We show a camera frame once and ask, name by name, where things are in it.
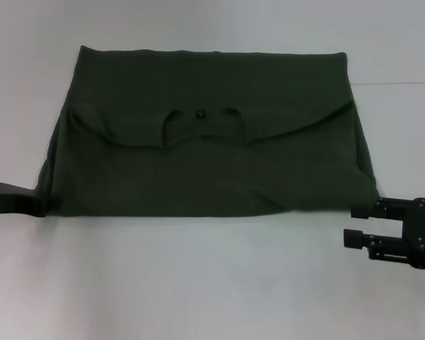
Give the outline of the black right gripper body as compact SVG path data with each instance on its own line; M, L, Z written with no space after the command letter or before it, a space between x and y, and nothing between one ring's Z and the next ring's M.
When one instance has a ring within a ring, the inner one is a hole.
M402 238L408 248L408 262L425 269L425 198L414 199L406 210L402 223Z

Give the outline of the dark green FREE t-shirt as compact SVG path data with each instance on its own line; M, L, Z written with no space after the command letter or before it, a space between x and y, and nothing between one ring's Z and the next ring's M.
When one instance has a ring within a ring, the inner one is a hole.
M344 53L88 47L37 190L57 216L246 217L379 196Z

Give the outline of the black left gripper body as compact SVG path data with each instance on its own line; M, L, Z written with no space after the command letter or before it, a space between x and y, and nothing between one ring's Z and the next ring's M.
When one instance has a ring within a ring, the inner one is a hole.
M0 183L0 214L43 216L43 200L33 189Z

